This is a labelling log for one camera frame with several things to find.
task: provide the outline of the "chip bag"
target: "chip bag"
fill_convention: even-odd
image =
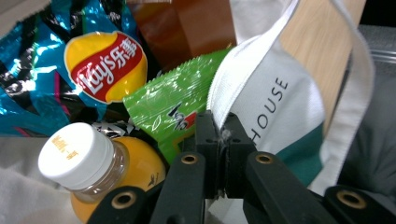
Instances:
[[[194,134],[195,116],[205,111],[210,84],[229,50],[191,59],[124,97],[132,122],[157,141],[168,163],[180,152],[178,144]]]
[[[0,135],[127,121],[122,97],[146,83],[147,71],[124,1],[52,0],[0,39]]]

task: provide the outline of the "plastic bottle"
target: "plastic bottle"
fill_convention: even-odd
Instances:
[[[165,179],[163,162],[149,144],[132,137],[109,139],[86,123],[70,124],[50,137],[38,168],[71,192],[73,209],[83,223],[111,190],[148,190]]]

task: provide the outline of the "green wrapper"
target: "green wrapper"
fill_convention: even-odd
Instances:
[[[178,143],[195,132],[195,116],[205,111],[210,84],[230,49],[202,55],[158,77],[123,102],[132,122],[158,142],[169,163]]]

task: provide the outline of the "tote bag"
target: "tote bag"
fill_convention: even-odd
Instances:
[[[228,113],[235,113],[258,150],[276,154],[321,195],[336,184],[374,79],[367,45],[343,1],[332,4],[348,26],[353,50],[348,79],[325,136],[318,87],[278,40],[297,0],[231,0],[238,46],[220,65],[207,102],[219,129]],[[224,223],[246,222],[239,211],[241,200],[219,199],[209,206],[209,212]]]

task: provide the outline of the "wooden board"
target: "wooden board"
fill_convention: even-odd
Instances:
[[[359,24],[365,0],[344,0],[353,21]],[[327,130],[336,105],[351,42],[347,27],[330,0],[300,0],[281,41],[318,83],[326,110]]]

